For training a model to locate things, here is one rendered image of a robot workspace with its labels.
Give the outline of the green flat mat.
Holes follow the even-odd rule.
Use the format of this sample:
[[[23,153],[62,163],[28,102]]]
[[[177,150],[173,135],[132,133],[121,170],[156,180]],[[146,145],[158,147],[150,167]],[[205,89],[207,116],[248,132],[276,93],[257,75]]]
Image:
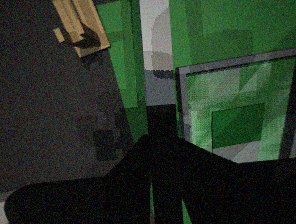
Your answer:
[[[107,35],[108,40],[111,45],[111,47],[108,47],[108,50],[109,50],[112,65],[114,68],[114,72],[115,72],[115,76],[117,79],[117,83],[118,83],[118,87],[120,90],[120,94],[121,94],[121,98],[123,101],[126,116],[128,119],[129,127],[131,130],[132,138],[133,138],[134,145],[135,145],[135,143],[140,139],[140,137],[142,135],[148,134],[138,0],[121,0],[121,1],[116,1],[116,2],[107,3],[107,4],[103,4],[103,5],[98,5],[97,10],[98,10],[100,20],[102,22],[102,25],[104,27],[104,30],[106,32],[106,35]],[[177,133],[178,133],[178,137],[180,137],[180,138],[182,138],[182,132],[181,132],[176,67],[200,64],[200,63],[205,63],[205,62],[211,62],[211,61],[217,61],[217,60],[223,60],[223,59],[229,59],[229,58],[235,58],[235,57],[241,57],[241,56],[246,56],[246,55],[252,55],[252,54],[258,54],[258,53],[264,53],[264,52],[270,52],[270,51],[276,51],[276,50],[282,50],[282,49],[296,47],[296,0],[169,0],[169,11],[170,11],[170,26],[171,26],[171,42],[172,42],[172,57],[173,57],[173,72],[174,72],[174,87],[175,87]],[[247,95],[244,96],[245,92],[244,93],[242,92],[244,94],[244,95],[242,94],[242,97],[240,95],[241,93],[240,94],[237,93],[236,95],[234,94],[235,95],[235,97],[234,97],[231,94],[232,97],[234,97],[234,98],[232,98],[229,95],[233,99],[232,100],[229,97],[232,100],[231,101],[229,99],[230,103],[227,100],[228,99],[227,95],[225,95],[225,97],[227,96],[226,97],[227,99],[225,98],[227,100],[227,101],[225,100],[226,101],[225,103],[222,102],[223,96],[222,97],[220,96],[222,98],[222,99],[220,98],[222,100],[222,101],[220,100],[221,104],[218,101],[219,97],[218,98],[216,97],[218,99],[218,100],[216,99],[218,101],[218,102],[217,101],[215,102],[216,104],[213,101],[214,100],[213,99],[214,97],[213,97],[212,98],[213,102],[212,103],[210,102],[212,105],[209,102],[208,103],[210,105],[207,103],[209,105],[209,106],[207,105],[208,107],[206,106],[208,109],[205,106],[203,106],[208,111],[205,108],[203,108],[203,107],[202,108],[205,109],[207,112],[209,112],[213,108],[212,109],[213,111],[212,110],[211,111],[214,112],[216,109],[217,109],[216,111],[220,111],[220,110],[224,110],[224,109],[226,110],[226,109],[231,109],[231,108],[254,105],[254,103],[255,104],[265,103],[266,108],[264,109],[265,116],[263,117],[263,121],[265,123],[266,122],[269,123],[270,121],[271,121],[271,123],[272,122],[274,123],[276,121],[276,123],[277,123],[280,119],[282,119],[284,117],[284,115],[287,116],[286,110],[288,110],[287,106],[289,105],[288,104],[289,103],[288,96],[291,94],[291,91],[290,92],[288,91],[290,93],[289,94],[287,91],[284,92],[282,90],[289,89],[289,87],[292,88],[292,84],[286,84],[286,83],[294,77],[292,75],[294,74],[293,72],[295,72],[295,70],[296,70],[296,55],[291,55],[289,57],[285,56],[285,57],[274,58],[272,60],[270,59],[272,61],[272,62],[270,61],[270,63],[271,63],[270,64],[271,68],[269,69],[270,71],[268,70],[268,68],[266,69],[267,71],[264,69],[266,72],[268,72],[268,71],[270,72],[270,76],[265,75],[267,77],[266,78],[264,75],[262,75],[262,76],[260,75],[262,77],[262,78],[260,77],[262,80],[260,78],[258,78],[259,77],[258,73],[264,71],[262,68],[263,64],[261,65],[261,63],[260,63],[259,64],[260,66],[258,65],[259,67],[262,66],[261,67],[262,69],[260,68],[262,71],[261,70],[258,71],[259,69],[257,70],[257,72],[258,72],[257,73],[258,74],[257,81],[258,82],[260,80],[263,81],[266,78],[265,80],[266,80],[266,82],[269,81],[269,82],[267,82],[269,84],[267,84],[266,82],[265,82],[266,84],[264,82],[262,82],[262,83],[260,82],[262,84],[261,85],[260,83],[257,82],[262,87],[257,84],[257,86],[255,88],[256,90],[254,90],[252,88],[254,91],[256,91],[255,92],[256,94],[253,93],[254,91],[252,89],[251,90],[253,92],[248,89],[249,91],[251,91],[255,95],[253,95],[251,92],[249,92],[246,89],[252,95],[247,92],[249,95],[246,93],[248,96]],[[195,75],[194,75],[193,73],[194,72],[192,72],[191,74],[186,73],[188,105],[190,104],[189,105],[190,107],[188,106],[189,107],[188,108],[189,114],[192,113],[192,106],[191,105],[193,102],[191,103],[191,101],[194,98],[195,98],[195,100],[196,99],[201,100],[202,98],[204,100],[206,97],[207,97],[206,99],[209,98],[209,96],[208,96],[209,95],[208,94],[209,93],[209,89],[208,89],[209,88],[208,87],[209,86],[208,85],[209,78],[207,77],[208,78],[207,79],[208,80],[207,81],[208,88],[206,89],[207,90],[206,91],[204,88],[205,87],[204,85],[206,84],[206,83],[204,83],[205,82],[204,81],[205,80],[204,79],[205,72],[204,72],[203,73],[204,74],[203,75],[204,82],[202,83],[202,84],[204,84],[203,85],[204,89],[202,90],[202,89],[200,89],[201,88],[200,87],[201,86],[200,85],[201,84],[201,82],[200,82],[201,81],[200,80],[201,79],[200,78],[201,71],[198,72],[199,74],[197,72],[195,72],[194,73]],[[198,82],[197,82],[198,75],[197,74],[200,75],[200,77],[199,77],[200,78],[199,79],[200,80],[199,81],[200,88],[199,89],[197,89],[198,88],[197,87],[198,86],[197,85],[198,84]],[[289,75],[292,74],[292,75],[289,76],[288,74]],[[291,78],[291,79],[288,80],[287,78],[288,79]],[[197,83],[196,82],[193,83],[194,82],[193,80],[194,81],[197,80],[196,81]],[[289,81],[289,82],[291,82],[291,81]],[[283,83],[286,82],[286,83],[283,84],[282,82]],[[197,87],[197,88],[195,87],[196,88],[195,90],[194,90],[194,88],[193,88],[194,86],[192,84],[197,85],[197,86],[195,85]],[[260,86],[261,88],[258,86]],[[258,89],[258,88],[260,88],[260,89]],[[204,95],[205,93],[204,93],[203,97],[202,97],[200,94],[202,92],[201,90],[203,91],[203,93],[205,91],[208,92],[207,93],[208,95],[205,97],[205,95]],[[281,91],[279,91],[279,90],[281,90]],[[196,96],[193,95],[194,91],[195,91],[195,93],[200,92],[199,93],[200,95],[198,96],[197,93],[196,93],[197,95],[195,94]],[[192,92],[193,94],[190,92]],[[288,98],[285,96],[285,98],[284,98],[285,100],[284,100],[282,98],[284,96],[283,94],[284,95],[287,94],[286,96]],[[280,96],[283,95],[281,97],[283,100],[282,99],[279,100],[280,99],[279,95]],[[260,99],[260,100],[258,100],[258,99]],[[281,104],[280,103],[279,104],[281,106],[277,102],[278,103],[280,102]],[[196,103],[196,102],[194,102],[194,103]],[[275,106],[274,104],[275,105],[278,104],[281,108],[278,105]],[[211,107],[213,106],[213,107],[211,108],[210,106]],[[203,110],[203,111],[205,111],[205,110]],[[279,111],[281,110],[280,111],[281,113],[278,110]],[[205,113],[203,113],[208,118],[201,113],[208,120],[200,114],[207,121],[205,119],[203,119],[201,116],[200,117],[205,121],[203,121],[201,118],[200,118],[201,120],[198,118],[201,121],[200,122],[198,119],[195,118],[196,120],[198,120],[202,124],[204,122],[205,122],[205,124],[206,123],[208,124],[208,125],[206,124],[207,126],[206,125],[203,126],[204,124],[203,125],[201,124],[202,126],[201,127],[199,126],[201,129],[198,126],[196,126],[202,131],[205,129],[204,130],[205,132],[203,131],[205,134],[201,131],[204,135],[202,133],[201,133],[202,134],[201,136],[199,135],[201,138],[198,135],[196,135],[201,140],[194,135],[195,134],[194,131],[198,128],[196,128],[193,125],[194,122],[196,121],[192,117],[193,113],[190,114],[192,116],[189,115],[190,117],[192,117],[192,119],[195,120],[194,121],[194,120],[190,119],[190,117],[189,117],[189,119],[192,120],[192,121],[190,121],[190,120],[189,121],[191,122],[191,124],[193,123],[192,124],[193,126],[192,125],[190,126],[191,127],[190,131],[191,131],[191,133],[192,132],[194,133],[194,134],[192,133],[193,135],[192,134],[190,135],[191,136],[190,142],[196,146],[199,146],[199,147],[201,146],[201,148],[204,145],[205,145],[204,147],[206,147],[208,145],[208,144],[206,145],[206,143],[203,145],[202,142],[204,140],[205,140],[204,142],[206,142],[208,140],[207,139],[208,137],[209,137],[209,141],[212,139],[211,138],[212,137],[211,136],[211,134],[212,134],[211,133],[212,132],[212,130],[211,130],[212,129],[212,121],[211,121],[212,120],[211,119],[212,112],[211,113],[210,112],[208,114],[206,113],[208,116]],[[283,115],[283,117],[282,117],[282,115]],[[279,119],[278,117],[279,118],[282,117],[282,118]],[[284,117],[284,118],[286,118],[286,117]],[[282,121],[282,120],[280,120],[280,121]],[[284,120],[286,120],[286,119],[284,119]],[[196,121],[196,122],[198,122],[198,121]],[[270,125],[270,123],[269,124],[268,123],[265,124],[265,123],[262,125],[264,129],[266,127],[267,127],[267,129],[268,128],[273,129],[274,127],[275,127],[275,129],[276,128],[278,129],[280,126],[283,125],[283,124],[282,125],[279,124],[280,125],[279,126],[278,123],[277,124],[272,123],[271,125]],[[198,130],[196,130],[196,131],[198,131]],[[263,133],[263,135],[270,134],[270,132],[269,133],[268,132],[265,133],[265,132]],[[271,135],[273,134],[273,132],[271,133]],[[209,134],[209,136],[208,136],[208,134]],[[195,137],[201,141],[201,143],[202,143],[201,145],[199,143],[200,141],[198,139],[196,139]],[[198,140],[199,142],[196,141],[195,139]],[[272,142],[272,140],[271,140],[271,142]],[[277,140],[276,140],[276,142],[277,142]],[[279,140],[279,142],[280,142],[280,140]],[[196,143],[195,141],[198,142],[199,144]],[[269,142],[269,140],[268,140],[268,142]],[[281,142],[282,142],[282,140],[281,140]],[[280,143],[277,142],[276,144],[272,144],[273,143],[272,142],[271,143],[272,145],[270,145],[270,146],[273,147],[275,145],[275,147],[276,146],[281,147],[281,142]],[[268,144],[267,144],[267,147],[269,146]],[[268,148],[266,149],[267,152],[270,150]],[[276,148],[273,149],[273,148],[270,151],[273,152],[275,150],[275,152],[276,152],[278,150],[278,148],[277,149]],[[262,151],[265,152],[266,150],[264,148]],[[280,151],[280,150],[278,150],[278,151]],[[280,152],[278,152],[278,153],[280,153]],[[264,158],[264,156],[263,156],[263,158]],[[269,158],[269,156],[268,156],[268,158]]]

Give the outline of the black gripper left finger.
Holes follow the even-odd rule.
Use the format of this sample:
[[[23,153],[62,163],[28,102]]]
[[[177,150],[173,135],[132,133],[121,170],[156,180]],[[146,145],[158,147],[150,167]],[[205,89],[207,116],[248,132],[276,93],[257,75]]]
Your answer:
[[[4,202],[9,224],[150,224],[148,134],[105,176],[34,183]]]

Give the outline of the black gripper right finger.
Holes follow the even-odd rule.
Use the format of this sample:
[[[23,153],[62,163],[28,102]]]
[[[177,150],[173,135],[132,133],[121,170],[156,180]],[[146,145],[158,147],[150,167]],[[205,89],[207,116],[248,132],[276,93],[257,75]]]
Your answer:
[[[258,196],[296,190],[296,158],[236,163],[180,137],[178,148],[192,224],[250,224]]]

